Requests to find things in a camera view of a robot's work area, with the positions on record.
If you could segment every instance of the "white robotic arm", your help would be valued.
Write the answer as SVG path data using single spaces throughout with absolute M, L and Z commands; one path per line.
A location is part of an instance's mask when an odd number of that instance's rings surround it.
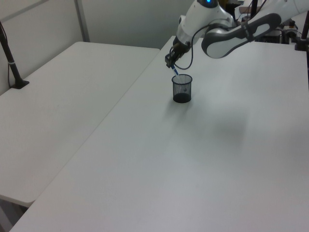
M 195 0 L 186 16 L 180 18 L 173 47 L 165 58 L 167 66 L 172 67 L 188 52 L 202 33 L 205 33 L 202 42 L 205 54 L 211 58 L 222 58 L 306 11 L 309 11 L 309 0 L 267 0 L 252 20 L 235 28 L 232 16 L 219 6 L 217 0 Z

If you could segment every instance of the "blue pen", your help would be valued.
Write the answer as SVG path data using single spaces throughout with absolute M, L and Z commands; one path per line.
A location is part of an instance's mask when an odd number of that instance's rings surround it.
M 175 66 L 174 66 L 174 65 L 172 65 L 172 66 L 171 66 L 171 68 L 173 69 L 173 71 L 174 71 L 174 73 L 176 74 L 176 76 L 178 76 L 179 74 L 178 74 L 178 72 L 177 72 L 177 70 L 176 70 Z

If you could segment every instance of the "white table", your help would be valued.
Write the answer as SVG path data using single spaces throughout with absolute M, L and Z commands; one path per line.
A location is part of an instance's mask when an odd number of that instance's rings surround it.
M 211 59 L 197 45 L 179 104 L 172 40 L 12 232 L 308 231 L 306 53 L 251 43 Z
M 158 53 L 75 43 L 0 96 L 0 199 L 30 206 Z

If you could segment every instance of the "white wall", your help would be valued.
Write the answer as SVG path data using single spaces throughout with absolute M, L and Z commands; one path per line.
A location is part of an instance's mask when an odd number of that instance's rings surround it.
M 82 0 L 91 42 L 161 49 L 193 0 Z
M 9 19 L 3 27 L 22 78 L 83 40 L 74 0 L 49 0 Z M 0 95 L 7 90 L 7 59 L 0 46 Z

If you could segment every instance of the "metal pole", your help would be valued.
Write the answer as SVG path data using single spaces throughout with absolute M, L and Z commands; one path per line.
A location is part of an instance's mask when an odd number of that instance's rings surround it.
M 4 50 L 4 53 L 6 55 L 6 58 L 8 60 L 8 63 L 11 67 L 12 73 L 13 73 L 14 78 L 15 78 L 15 85 L 13 85 L 12 88 L 21 89 L 22 87 L 29 84 L 29 81 L 24 81 L 23 79 L 21 79 L 21 77 L 19 75 L 17 66 L 15 64 L 14 58 L 12 56 L 12 53 L 11 53 L 9 45 L 8 45 L 7 38 L 4 34 L 3 26 L 1 24 L 1 22 L 0 22 L 0 42 L 1 42 L 2 48 Z

